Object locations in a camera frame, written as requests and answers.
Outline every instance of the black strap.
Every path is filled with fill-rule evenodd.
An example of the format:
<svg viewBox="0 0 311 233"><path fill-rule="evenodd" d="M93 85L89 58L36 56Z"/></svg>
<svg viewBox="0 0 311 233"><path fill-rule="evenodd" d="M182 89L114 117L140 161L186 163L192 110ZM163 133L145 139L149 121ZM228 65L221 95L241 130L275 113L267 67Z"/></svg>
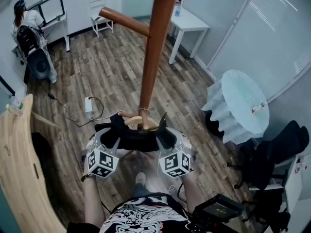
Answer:
<svg viewBox="0 0 311 233"><path fill-rule="evenodd" d="M86 174L86 175L82 176L81 179L80 179L81 182L84 182L84 180L85 180L86 178L88 178L90 175L91 175L91 174Z"/></svg>

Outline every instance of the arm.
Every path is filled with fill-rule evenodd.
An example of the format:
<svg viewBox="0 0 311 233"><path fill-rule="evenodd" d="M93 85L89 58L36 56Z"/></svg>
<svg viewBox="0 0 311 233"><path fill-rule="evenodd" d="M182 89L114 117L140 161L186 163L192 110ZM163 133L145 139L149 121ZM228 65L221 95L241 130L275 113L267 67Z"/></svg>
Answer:
<svg viewBox="0 0 311 233"><path fill-rule="evenodd" d="M188 212L192 214L194 208L197 205L203 203L204 199L197 185L196 176L194 172L182 176L182 181L184 183L185 188Z"/></svg>
<svg viewBox="0 0 311 233"><path fill-rule="evenodd" d="M87 158L84 161L84 175L87 174ZM84 207L85 223L90 223L101 228L106 221L99 197L95 177L89 177L84 180Z"/></svg>

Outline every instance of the wooden pole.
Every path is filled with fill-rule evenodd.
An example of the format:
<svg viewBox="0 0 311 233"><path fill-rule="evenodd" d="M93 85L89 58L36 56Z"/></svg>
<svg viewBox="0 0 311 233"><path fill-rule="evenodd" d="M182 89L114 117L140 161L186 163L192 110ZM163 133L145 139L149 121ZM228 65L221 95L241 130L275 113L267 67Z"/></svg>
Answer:
<svg viewBox="0 0 311 233"><path fill-rule="evenodd" d="M131 17L123 15L110 8L104 7L99 15L128 27L145 37L145 62L142 75L139 115L146 118L152 90L155 85L157 68L160 62L162 48L171 21L176 0L154 0L149 28Z"/></svg>
<svg viewBox="0 0 311 233"><path fill-rule="evenodd" d="M140 109L148 109L156 73L176 0L154 0L145 53Z"/></svg>

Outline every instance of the power adapter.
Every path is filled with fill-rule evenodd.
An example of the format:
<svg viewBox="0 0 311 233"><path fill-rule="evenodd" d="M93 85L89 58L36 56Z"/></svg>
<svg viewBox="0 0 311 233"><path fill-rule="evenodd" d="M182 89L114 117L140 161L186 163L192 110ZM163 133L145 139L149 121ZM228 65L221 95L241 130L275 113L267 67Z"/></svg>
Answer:
<svg viewBox="0 0 311 233"><path fill-rule="evenodd" d="M92 113L92 97L86 97L85 105L86 105L86 113Z"/></svg>

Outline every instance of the white chair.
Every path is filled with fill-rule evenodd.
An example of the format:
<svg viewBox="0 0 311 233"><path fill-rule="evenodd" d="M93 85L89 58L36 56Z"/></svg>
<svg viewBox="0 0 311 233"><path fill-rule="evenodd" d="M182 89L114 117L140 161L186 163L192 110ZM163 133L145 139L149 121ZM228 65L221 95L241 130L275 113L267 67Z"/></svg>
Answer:
<svg viewBox="0 0 311 233"><path fill-rule="evenodd" d="M99 16L100 10L106 6L106 0L89 0L89 7L90 7L90 13L92 18L92 28L97 35L97 38L99 38L98 32L104 29L111 29L113 32L113 21L108 20L104 17ZM103 22L106 22L106 26L103 28L98 28L98 24L101 24Z"/></svg>

